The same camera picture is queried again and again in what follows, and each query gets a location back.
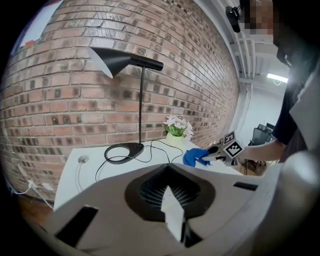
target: floor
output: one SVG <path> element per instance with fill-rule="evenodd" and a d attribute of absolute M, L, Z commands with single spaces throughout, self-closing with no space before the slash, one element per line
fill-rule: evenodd
<path fill-rule="evenodd" d="M 246 169 L 241 164 L 235 167 L 235 169 L 243 175 L 245 174 Z M 247 175 L 256 176 L 256 173 L 248 169 Z M 17 198 L 22 216 L 27 220 L 38 223 L 40 226 L 43 226 L 48 217 L 53 213 L 53 210 L 44 202 L 42 203 L 23 195 L 19 195 Z"/>

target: black chair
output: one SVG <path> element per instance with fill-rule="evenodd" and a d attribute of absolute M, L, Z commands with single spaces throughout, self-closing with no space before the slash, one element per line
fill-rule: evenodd
<path fill-rule="evenodd" d="M 248 146 L 259 146 L 263 145 L 266 142 L 269 142 L 271 139 L 271 134 L 269 133 L 268 129 L 262 130 L 258 128 L 253 129 L 253 136 L 252 140 L 250 140 L 250 143 Z"/>

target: white flower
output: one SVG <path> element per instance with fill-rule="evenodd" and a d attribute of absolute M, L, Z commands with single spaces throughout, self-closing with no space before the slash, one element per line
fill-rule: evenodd
<path fill-rule="evenodd" d="M 188 141 L 190 141 L 192 135 L 194 135 L 194 133 L 192 131 L 192 126 L 191 126 L 191 124 L 189 122 L 187 122 L 187 127 L 184 130 L 183 135 Z"/>
<path fill-rule="evenodd" d="M 166 116 L 167 121 L 163 122 L 167 126 L 174 125 L 177 122 L 177 117 L 175 115 Z"/>
<path fill-rule="evenodd" d="M 186 124 L 181 123 L 180 121 L 176 122 L 176 123 L 174 124 L 174 126 L 177 127 L 177 128 L 179 128 L 179 129 L 185 129 L 185 128 L 187 127 Z"/>
<path fill-rule="evenodd" d="M 183 129 L 186 129 L 188 127 L 186 119 L 182 119 L 180 123 L 183 125 Z"/>
<path fill-rule="evenodd" d="M 187 122 L 186 125 L 187 125 L 188 129 L 190 129 L 192 131 L 192 125 L 189 123 L 189 121 Z"/>

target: blue cloth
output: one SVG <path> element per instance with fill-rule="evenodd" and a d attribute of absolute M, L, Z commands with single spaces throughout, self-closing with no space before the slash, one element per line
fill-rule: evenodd
<path fill-rule="evenodd" d="M 201 148 L 192 148 L 190 150 L 187 150 L 183 156 L 183 163 L 186 166 L 196 166 L 196 161 L 198 161 L 200 164 L 203 164 L 204 166 L 209 166 L 210 161 L 202 160 L 202 157 L 209 154 L 208 150 L 201 149 Z"/>

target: flower pot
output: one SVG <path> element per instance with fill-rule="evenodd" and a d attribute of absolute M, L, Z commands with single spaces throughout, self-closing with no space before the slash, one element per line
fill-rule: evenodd
<path fill-rule="evenodd" d="M 183 136 L 176 137 L 176 136 L 173 136 L 170 132 L 168 132 L 168 134 L 166 135 L 165 140 L 168 145 L 176 148 L 183 147 L 185 143 L 185 138 Z"/>

